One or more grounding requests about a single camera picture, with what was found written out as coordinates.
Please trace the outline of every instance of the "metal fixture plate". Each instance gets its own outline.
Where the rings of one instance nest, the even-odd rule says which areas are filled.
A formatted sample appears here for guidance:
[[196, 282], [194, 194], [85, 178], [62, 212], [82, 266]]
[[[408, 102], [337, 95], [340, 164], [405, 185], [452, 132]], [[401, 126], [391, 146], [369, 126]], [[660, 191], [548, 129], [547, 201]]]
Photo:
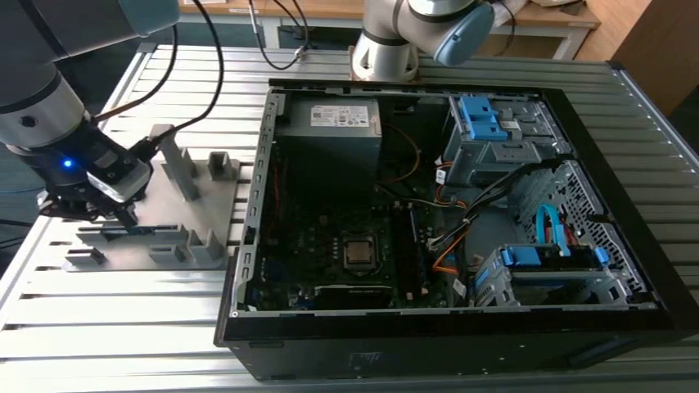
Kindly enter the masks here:
[[[85, 246], [76, 246], [68, 250], [90, 250], [96, 248], [104, 258], [100, 263], [80, 263], [74, 259], [62, 264], [66, 271], [105, 271], [105, 270], [184, 270], [184, 269], [223, 269], [228, 260], [223, 248], [231, 228], [232, 208], [237, 191], [237, 174], [240, 162], [231, 160], [232, 177], [228, 180], [213, 181], [208, 162], [193, 160], [192, 178], [200, 197], [185, 201], [173, 179], [166, 174], [166, 163], [153, 162], [153, 177], [146, 189], [146, 198], [136, 204], [136, 216], [141, 227], [173, 226], [166, 232], [170, 236], [126, 236], [106, 242], [96, 234], [85, 241]], [[109, 222], [85, 225], [81, 229], [109, 228]], [[217, 257], [212, 260], [200, 256], [196, 258], [196, 246], [189, 244], [188, 231], [194, 231], [199, 243], [207, 243], [213, 232], [213, 244], [219, 249]]]

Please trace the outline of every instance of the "aluminum extrusion table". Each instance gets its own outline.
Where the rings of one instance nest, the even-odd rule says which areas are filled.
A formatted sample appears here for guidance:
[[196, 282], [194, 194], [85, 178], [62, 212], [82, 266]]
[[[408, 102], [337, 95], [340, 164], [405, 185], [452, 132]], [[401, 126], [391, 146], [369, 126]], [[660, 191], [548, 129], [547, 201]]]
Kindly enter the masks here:
[[[292, 56], [287, 50], [268, 52], [273, 61]], [[140, 97], [153, 87], [169, 54], [169, 46], [136, 54], [108, 106]], [[345, 52], [311, 52], [287, 72], [272, 71], [252, 48], [227, 48], [225, 59], [220, 104], [207, 120], [177, 135], [177, 144], [189, 148], [192, 158], [223, 149], [244, 163], [228, 242], [232, 251], [243, 232], [268, 78], [347, 79], [349, 67]], [[181, 47], [161, 93], [105, 122], [110, 136], [129, 145], [153, 124], [178, 124], [201, 113], [216, 67], [211, 47]], [[464, 69], [448, 69], [423, 58], [420, 74], [427, 84], [564, 89], [699, 299], [699, 159], [625, 73], [605, 63], [508, 59], [473, 59]], [[66, 242], [77, 241], [78, 225], [38, 218], [0, 282], [2, 391], [491, 391], [493, 386], [536, 393], [699, 390], [699, 337], [636, 350], [568, 373], [261, 384], [228, 349], [212, 344], [224, 272], [65, 273], [62, 255]]]

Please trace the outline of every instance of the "blue drive bracket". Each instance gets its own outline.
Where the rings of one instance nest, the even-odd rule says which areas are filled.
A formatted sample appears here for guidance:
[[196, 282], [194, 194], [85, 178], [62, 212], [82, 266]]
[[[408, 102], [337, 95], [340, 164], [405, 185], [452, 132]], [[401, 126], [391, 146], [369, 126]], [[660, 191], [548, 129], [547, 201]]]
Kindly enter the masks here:
[[507, 247], [500, 251], [505, 266], [540, 266], [536, 247]]
[[487, 97], [461, 97], [459, 99], [461, 116], [473, 141], [507, 141], [509, 135], [497, 123], [497, 111], [492, 109]]
[[593, 249], [593, 254], [596, 255], [597, 257], [597, 261], [599, 261], [599, 264], [603, 266], [603, 267], [607, 267], [609, 265], [609, 254], [607, 254], [607, 250], [601, 247], [596, 247]]
[[568, 242], [565, 241], [565, 229], [560, 218], [557, 217], [556, 208], [547, 203], [539, 206], [536, 210], [536, 242], [545, 243], [545, 216], [551, 219], [551, 233], [553, 236], [553, 243], [560, 248], [561, 256], [569, 256]]

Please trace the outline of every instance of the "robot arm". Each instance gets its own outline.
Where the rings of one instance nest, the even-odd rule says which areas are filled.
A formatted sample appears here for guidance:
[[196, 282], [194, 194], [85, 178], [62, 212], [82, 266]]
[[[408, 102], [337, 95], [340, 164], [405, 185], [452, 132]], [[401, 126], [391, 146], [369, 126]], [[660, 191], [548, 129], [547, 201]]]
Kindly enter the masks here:
[[45, 181], [42, 215], [136, 225], [150, 157], [101, 133], [53, 61], [145, 37], [177, 19], [177, 0], [0, 2], [0, 142]]
[[365, 2], [352, 72], [369, 81], [412, 80], [417, 49], [445, 66], [460, 66], [484, 42], [493, 19], [483, 0]]
[[[0, 0], [0, 142], [45, 181], [42, 215], [137, 224], [133, 202], [157, 147], [141, 141], [126, 150], [101, 133], [53, 61], [145, 37], [177, 18], [177, 0]], [[417, 48], [457, 66], [492, 20], [483, 0], [367, 1], [352, 71], [365, 80], [411, 80]]]

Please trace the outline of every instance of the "cable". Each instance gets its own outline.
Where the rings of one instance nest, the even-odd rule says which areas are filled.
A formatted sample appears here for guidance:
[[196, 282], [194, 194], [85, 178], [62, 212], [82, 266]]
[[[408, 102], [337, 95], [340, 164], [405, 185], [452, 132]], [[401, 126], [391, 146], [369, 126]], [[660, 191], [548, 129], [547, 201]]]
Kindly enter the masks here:
[[6, 250], [8, 248], [18, 246], [22, 242], [24, 242], [24, 238], [21, 240], [17, 240], [17, 242], [13, 242], [13, 243], [9, 243], [9, 244], [2, 244], [0, 246], [0, 250]]
[[379, 183], [383, 183], [383, 184], [391, 184], [391, 183], [397, 183], [400, 182], [401, 180], [409, 178], [412, 176], [412, 174], [415, 173], [415, 171], [417, 170], [419, 168], [419, 158], [420, 158], [420, 154], [419, 154], [419, 148], [417, 148], [417, 144], [415, 143], [415, 141], [412, 140], [412, 138], [409, 137], [409, 135], [403, 132], [401, 129], [399, 129], [397, 127], [395, 127], [392, 124], [383, 124], [383, 127], [387, 127], [389, 129], [392, 129], [393, 131], [396, 131], [400, 135], [403, 135], [403, 137], [405, 138], [405, 140], [408, 141], [408, 143], [411, 144], [412, 146], [412, 149], [415, 150], [415, 164], [412, 165], [412, 169], [411, 171], [399, 176], [397, 178], [392, 178], [389, 180], [383, 180], [380, 181]]
[[[281, 5], [281, 3], [277, 0], [273, 0], [276, 5], [280, 6], [281, 10], [289, 15], [289, 17], [293, 20], [293, 23], [300, 28], [300, 24], [296, 21], [296, 18], [293, 17], [292, 13], [288, 11], [288, 9]], [[263, 44], [263, 37], [260, 37], [260, 32], [257, 31], [257, 17], [256, 17], [256, 9], [255, 5], [252, 4], [252, 0], [248, 0], [248, 8], [249, 8], [249, 22], [252, 24], [252, 32], [255, 33], [255, 39], [257, 41], [257, 48], [260, 49], [261, 57], [264, 58], [264, 61], [277, 71], [284, 71], [292, 68], [292, 66], [296, 64], [299, 59], [303, 56], [304, 50], [308, 49], [308, 46], [311, 45], [311, 39], [309, 39], [309, 32], [308, 32], [308, 20], [305, 19], [304, 11], [301, 10], [301, 7], [299, 6], [299, 3], [296, 0], [293, 1], [293, 6], [299, 10], [299, 14], [301, 15], [301, 19], [304, 21], [304, 35], [305, 35], [305, 42], [304, 45], [297, 49], [296, 53], [293, 53], [293, 59], [289, 61], [285, 65], [276, 65], [267, 55], [267, 52], [264, 51], [264, 44]]]
[[379, 187], [379, 189], [381, 191], [384, 191], [387, 194], [389, 194], [395, 199], [400, 200], [400, 201], [408, 201], [408, 202], [415, 202], [415, 203], [421, 203], [423, 205], [428, 205], [428, 206], [432, 206], [432, 207], [439, 207], [440, 209], [448, 209], [451, 207], [456, 207], [456, 206], [448, 206], [448, 205], [439, 205], [437, 203], [435, 202], [429, 202], [429, 201], [425, 201], [423, 199], [419, 199], [419, 198], [405, 198], [400, 195], [397, 195], [393, 191], [391, 191], [385, 185], [383, 184], [377, 184], [376, 185]]
[[13, 195], [13, 194], [24, 194], [25, 192], [38, 191], [42, 190], [42, 187], [29, 188], [26, 190], [9, 190], [9, 191], [0, 191], [0, 195]]
[[275, 2], [275, 4], [279, 6], [279, 8], [281, 8], [281, 10], [284, 11], [284, 13], [288, 15], [288, 17], [292, 19], [293, 21], [293, 24], [296, 25], [296, 27], [299, 27], [299, 29], [303, 29], [304, 27], [300, 25], [299, 21], [296, 20], [296, 18], [293, 17], [292, 13], [288, 11], [288, 8], [284, 6], [284, 4], [280, 3], [279, 0], [272, 0]]
[[0, 219], [0, 225], [9, 225], [12, 227], [24, 227], [24, 228], [30, 228], [33, 226], [32, 223], [26, 223], [24, 221], [14, 221], [13, 219]]
[[172, 70], [174, 69], [174, 62], [177, 61], [177, 47], [178, 47], [178, 32], [177, 32], [177, 25], [173, 25], [172, 26], [170, 64], [166, 66], [166, 70], [165, 70], [165, 73], [162, 74], [162, 78], [154, 85], [153, 90], [150, 90], [145, 96], [142, 96], [141, 98], [138, 98], [137, 100], [133, 100], [132, 102], [126, 104], [122, 104], [121, 106], [117, 106], [113, 109], [109, 109], [106, 112], [96, 115], [94, 121], [97, 123], [101, 123], [102, 121], [112, 118], [113, 116], [122, 114], [129, 109], [136, 108], [140, 104], [142, 104], [146, 100], [149, 100], [150, 97], [160, 91], [160, 89], [165, 85], [166, 80], [170, 78], [170, 73], [172, 73]]
[[452, 268], [444, 268], [440, 266], [440, 263], [441, 261], [444, 260], [444, 258], [447, 258], [447, 255], [449, 254], [449, 252], [456, 248], [456, 246], [459, 246], [459, 243], [461, 242], [461, 240], [464, 239], [464, 237], [467, 236], [468, 234], [468, 231], [465, 231], [457, 238], [456, 240], [451, 243], [451, 246], [447, 247], [447, 250], [444, 250], [444, 252], [441, 253], [441, 255], [439, 256], [439, 258], [436, 258], [436, 261], [435, 261], [435, 264], [432, 265], [432, 270], [433, 271], [437, 271], [437, 272], [445, 272], [445, 273], [451, 273], [453, 275], [459, 275], [459, 270], [456, 269], [452, 269]]
[[16, 242], [17, 240], [24, 240], [25, 237], [26, 236], [18, 236], [18, 237], [12, 237], [10, 239], [6, 239], [6, 240], [1, 240], [0, 246], [4, 246], [6, 243]]
[[512, 13], [512, 10], [509, 10], [509, 7], [507, 7], [507, 4], [504, 3], [504, 0], [497, 0], [500, 4], [503, 5], [504, 9], [509, 13], [509, 17], [512, 18], [512, 23], [509, 24], [509, 35], [507, 37], [507, 41], [504, 42], [504, 49], [495, 55], [495, 57], [500, 57], [512, 46], [512, 42], [515, 41], [515, 28], [516, 28], [516, 18], [515, 14]]
[[[436, 239], [432, 239], [431, 246], [437, 246], [439, 244], [444, 243], [448, 238], [455, 236], [460, 231], [468, 228], [471, 225], [471, 222], [473, 221], [479, 210], [483, 209], [488, 204], [507, 194], [507, 187], [516, 181], [516, 179], [533, 172], [535, 170], [540, 169], [552, 169], [556, 168], [563, 163], [563, 160], [559, 158], [552, 158], [548, 160], [541, 160], [537, 163], [527, 164], [520, 166], [517, 169], [515, 169], [512, 172], [505, 174], [499, 180], [496, 180], [476, 196], [473, 201], [471, 202], [471, 205], [467, 208], [467, 211], [463, 215], [461, 224], [456, 228], [453, 228], [451, 231], [448, 231], [444, 235], [437, 237]], [[491, 194], [491, 191], [495, 188], [500, 188], [499, 191], [493, 192]]]
[[219, 57], [219, 82], [216, 84], [213, 98], [211, 99], [211, 103], [208, 104], [207, 110], [194, 119], [185, 121], [178, 126], [168, 129], [162, 134], [154, 137], [152, 140], [152, 144], [154, 146], [157, 146], [168, 137], [174, 135], [181, 129], [185, 129], [192, 124], [207, 119], [207, 116], [211, 114], [211, 111], [216, 107], [216, 103], [219, 102], [220, 91], [223, 90], [223, 82], [224, 82], [224, 77], [225, 77], [225, 62], [223, 59], [223, 47], [220, 46], [219, 33], [216, 32], [216, 27], [213, 26], [213, 22], [211, 21], [211, 16], [208, 16], [207, 9], [201, 5], [201, 1], [192, 0], [192, 2], [196, 4], [196, 8], [199, 8], [199, 12], [201, 13], [204, 20], [207, 21], [207, 26], [208, 26], [208, 30], [211, 31], [211, 37], [213, 39], [213, 44], [216, 45], [216, 54]]
[[[436, 191], [435, 191], [435, 199], [436, 199], [436, 203], [441, 204], [441, 205], [451, 205], [451, 202], [447, 202], [445, 200], [441, 199], [441, 190], [444, 189], [444, 185], [440, 184], [439, 187], [436, 188]], [[461, 208], [461, 209], [465, 209], [467, 208], [467, 204], [463, 202], [463, 201], [456, 201], [456, 205]]]

